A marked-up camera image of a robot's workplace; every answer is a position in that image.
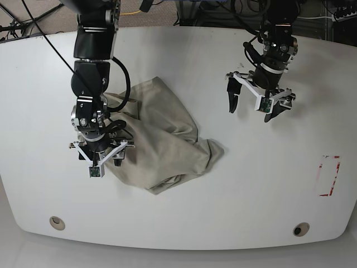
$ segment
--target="gray carpet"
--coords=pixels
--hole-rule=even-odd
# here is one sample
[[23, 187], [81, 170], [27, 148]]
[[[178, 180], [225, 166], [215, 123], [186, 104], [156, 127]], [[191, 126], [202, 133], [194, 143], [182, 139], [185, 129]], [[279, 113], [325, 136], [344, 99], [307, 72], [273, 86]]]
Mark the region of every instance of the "gray carpet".
[[[47, 10], [57, 6], [58, 0], [25, 0], [33, 16], [38, 16]], [[139, 10], [142, 0], [122, 0], [121, 13], [130, 13]], [[1, 3], [10, 10], [19, 20], [29, 19], [26, 10], [20, 0], [1, 0]], [[173, 1], [152, 6], [149, 13], [138, 13], [135, 15], [122, 15], [119, 20], [119, 27], [138, 27], [138, 26], [172, 26], [176, 21], [176, 6]], [[8, 26], [11, 22], [10, 17], [0, 9], [0, 25]], [[49, 15], [39, 23], [46, 34], [56, 32], [71, 32], [77, 30], [75, 14], [67, 7], [62, 7], [55, 13]], [[37, 33], [36, 27], [32, 29], [32, 34]]]

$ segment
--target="round hole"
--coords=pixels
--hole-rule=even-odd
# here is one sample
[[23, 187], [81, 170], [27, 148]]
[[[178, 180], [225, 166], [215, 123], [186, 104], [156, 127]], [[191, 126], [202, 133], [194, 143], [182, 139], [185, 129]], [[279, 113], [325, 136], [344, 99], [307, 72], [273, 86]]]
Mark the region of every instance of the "round hole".
[[308, 232], [309, 229], [310, 229], [310, 225], [306, 222], [303, 222], [303, 223], [298, 224], [294, 228], [293, 234], [294, 234], [294, 236], [301, 237], [301, 236], [306, 235], [306, 233]]
[[62, 221], [59, 217], [51, 217], [50, 224], [58, 231], [62, 231], [66, 228], [64, 221]]

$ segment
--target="white tabletop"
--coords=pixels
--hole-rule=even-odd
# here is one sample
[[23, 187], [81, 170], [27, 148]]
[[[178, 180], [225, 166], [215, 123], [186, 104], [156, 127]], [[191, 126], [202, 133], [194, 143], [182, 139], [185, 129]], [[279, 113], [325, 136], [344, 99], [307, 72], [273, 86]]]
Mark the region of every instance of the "white tabletop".
[[[71, 72], [42, 37], [2, 44], [0, 174], [17, 224], [70, 240], [180, 250], [339, 237], [357, 199], [357, 50], [299, 37], [298, 55], [281, 80], [297, 95], [294, 108], [264, 123], [244, 89], [237, 113], [228, 113], [224, 75], [252, 69], [242, 49], [249, 39], [244, 31], [212, 28], [119, 31], [115, 55], [132, 84], [159, 76], [196, 120], [200, 137], [225, 149], [209, 174], [158, 196], [124, 185], [109, 170], [89, 179], [86, 164], [67, 147], [76, 137]], [[73, 63], [75, 33], [51, 41]], [[109, 91], [124, 88], [122, 72], [112, 65]], [[318, 175], [322, 162], [326, 168]], [[322, 197], [338, 162], [333, 195]], [[51, 216], [63, 219], [65, 230], [53, 229]], [[301, 222], [310, 230], [295, 237]]]

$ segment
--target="crumpled fabric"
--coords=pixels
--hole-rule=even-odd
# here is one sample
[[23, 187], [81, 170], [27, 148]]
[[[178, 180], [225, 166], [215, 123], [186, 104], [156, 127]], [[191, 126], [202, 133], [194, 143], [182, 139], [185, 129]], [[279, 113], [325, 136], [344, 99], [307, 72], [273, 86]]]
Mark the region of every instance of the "crumpled fabric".
[[[108, 106], [118, 106], [124, 94], [106, 93]], [[153, 194], [204, 175], [224, 153], [214, 141], [198, 139], [194, 120], [158, 77], [132, 87], [130, 101], [110, 119], [126, 121], [135, 148], [126, 148], [120, 167], [112, 159], [106, 167], [123, 183]]]

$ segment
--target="yellow cable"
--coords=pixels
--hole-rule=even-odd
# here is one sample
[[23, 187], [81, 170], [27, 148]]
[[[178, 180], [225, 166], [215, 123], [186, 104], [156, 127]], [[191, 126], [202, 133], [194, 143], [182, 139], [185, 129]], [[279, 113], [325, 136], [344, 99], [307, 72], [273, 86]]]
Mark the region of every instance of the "yellow cable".
[[135, 11], [135, 12], [131, 12], [131, 13], [121, 13], [120, 15], [135, 15], [137, 13], [140, 13], [141, 10]]

